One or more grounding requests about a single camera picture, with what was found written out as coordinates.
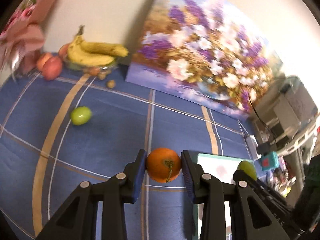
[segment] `glass bowl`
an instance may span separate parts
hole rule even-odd
[[[63,62],[66,68],[74,71],[82,71],[83,73],[88,73],[92,76],[97,76],[98,79],[103,80],[108,74],[110,74],[114,69],[118,67],[119,58],[116,57],[114,61],[107,65],[101,66],[88,66],[74,63],[68,59],[68,56],[63,58]]]

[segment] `purple flower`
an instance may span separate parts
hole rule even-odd
[[[199,53],[206,58],[207,61],[211,62],[213,59],[212,52],[209,50],[200,49]]]
[[[242,102],[243,102],[243,103],[248,102],[248,101],[249,101],[249,91],[247,91],[247,90],[242,90],[242,92],[241,92],[241,99],[242,99]]]
[[[245,34],[246,29],[243,25],[240,25],[239,32],[237,33],[237,37],[243,41],[246,41],[248,39],[248,36]]]
[[[179,9],[177,5],[172,6],[169,9],[168,16],[170,18],[176,19],[179,23],[184,24],[184,14],[183,12]]]
[[[243,104],[242,104],[242,107],[243,107],[243,109],[244,109],[246,112],[250,112],[250,106],[249,106],[248,103],[243,103]]]
[[[207,29],[209,28],[209,22],[206,17],[200,17],[199,24],[206,27]]]
[[[199,25],[209,28],[208,20],[206,19],[206,15],[204,14],[202,8],[193,0],[184,0],[184,2],[187,5],[188,12],[199,19]]]
[[[155,40],[151,43],[151,46],[154,49],[169,49],[172,47],[171,43],[169,41],[167,41],[166,39]]]
[[[258,57],[253,61],[252,66],[261,67],[263,65],[268,64],[268,62],[269,60],[267,60],[265,57]]]
[[[260,42],[254,42],[253,45],[248,49],[248,56],[255,57],[259,54],[262,49],[262,44]]]
[[[231,62],[225,58],[221,59],[220,62],[221,62],[220,66],[223,68],[231,66]]]
[[[138,50],[141,54],[145,56],[147,59],[157,59],[158,55],[155,48],[152,45],[145,45],[141,49]]]
[[[184,0],[184,2],[188,6],[197,6],[197,3],[193,0]]]
[[[215,9],[212,10],[212,15],[216,18],[223,19],[223,4],[219,3]]]

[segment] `canvas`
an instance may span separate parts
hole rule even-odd
[[[155,0],[126,80],[236,119],[268,91],[282,61],[226,0]]]

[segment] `peach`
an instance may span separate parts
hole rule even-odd
[[[61,59],[64,59],[64,57],[67,55],[69,45],[70,45],[70,43],[67,43],[67,44],[63,45],[63,46],[59,49],[58,54],[59,54],[59,57],[60,57]]]
[[[52,54],[50,53],[50,52],[46,52],[46,53],[43,53],[41,56],[40,56],[40,58],[37,60],[37,69],[39,70],[39,71],[42,71],[42,69],[43,69],[43,66],[44,66],[44,64],[47,62],[47,60],[49,59],[49,58],[51,58],[52,57]]]

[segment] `white flower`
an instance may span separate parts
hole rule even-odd
[[[227,73],[227,76],[222,78],[222,81],[228,88],[235,88],[239,84],[237,76],[231,73]]]
[[[205,14],[205,16],[207,17],[207,20],[208,20],[208,18],[210,18],[211,17],[211,15],[212,15],[212,11],[211,10],[209,10],[209,9],[203,9],[203,12],[204,12],[204,14]]]
[[[146,35],[143,36],[143,41],[141,44],[150,44],[153,41],[152,36],[153,35],[150,32],[146,32]]]
[[[208,21],[208,23],[209,23],[209,28],[210,28],[211,30],[214,30],[214,29],[215,29],[215,26],[216,26],[215,20],[213,20],[213,19],[211,19],[211,18],[207,18],[207,21]]]
[[[262,73],[262,74],[260,75],[260,78],[261,78],[262,80],[266,80],[266,79],[267,79],[267,75],[266,75],[265,73]]]
[[[152,35],[152,39],[154,41],[158,41],[158,40],[163,40],[163,39],[167,39],[168,38],[168,34],[164,34],[164,33],[156,33]]]
[[[248,51],[247,49],[243,49],[243,50],[242,50],[242,55],[243,55],[243,56],[247,56],[247,55],[248,55],[248,52],[249,52],[249,51]]]
[[[230,24],[231,23],[225,23],[224,25],[220,25],[217,30],[220,31],[227,39],[235,39],[237,32],[231,27]]]
[[[199,40],[198,40],[198,45],[200,47],[200,49],[203,49],[203,50],[207,50],[207,49],[211,49],[212,47],[212,44],[210,41],[208,41],[206,38],[204,37],[201,37]]]
[[[213,75],[218,75],[223,71],[223,67],[220,67],[218,64],[220,62],[216,61],[216,60],[212,60],[211,64],[210,64],[210,70],[212,72]]]
[[[242,61],[239,60],[238,58],[236,58],[233,62],[232,62],[232,66],[234,68],[242,68]]]
[[[240,102],[238,103],[237,107],[242,111],[244,110],[243,105]]]
[[[246,41],[244,41],[244,40],[241,40],[241,43],[242,43],[242,45],[244,46],[244,47],[246,47],[247,46],[247,42]]]
[[[268,85],[268,83],[265,82],[265,81],[259,82],[259,86],[262,87],[262,88],[264,88],[264,87],[267,86],[267,85]]]
[[[207,31],[206,31],[205,27],[202,25],[193,25],[193,31],[199,37],[206,37],[207,36]]]
[[[240,83],[247,86],[254,85],[254,81],[251,78],[245,78],[245,77],[240,78]]]
[[[220,38],[219,42],[221,45],[232,52],[238,52],[240,50],[239,43],[235,39],[230,39],[227,36],[223,36]]]
[[[189,36],[189,35],[191,35],[191,34],[193,33],[193,29],[191,29],[191,28],[188,27],[188,26],[183,26],[183,27],[181,27],[181,30],[182,30],[183,32],[185,32],[185,34],[186,34],[187,36]]]
[[[215,49],[213,53],[217,60],[220,60],[224,56],[224,53],[219,49]]]
[[[188,64],[189,63],[184,58],[179,60],[170,59],[167,71],[171,73],[173,78],[185,81],[192,75],[192,73],[188,73]]]
[[[236,70],[236,74],[246,76],[248,74],[248,71],[249,70],[247,68],[241,67]]]
[[[250,91],[250,100],[251,102],[254,102],[256,99],[257,99],[257,92],[254,89],[252,89]]]
[[[174,33],[170,35],[168,40],[172,46],[179,48],[183,45],[186,39],[187,36],[185,32],[174,30]]]

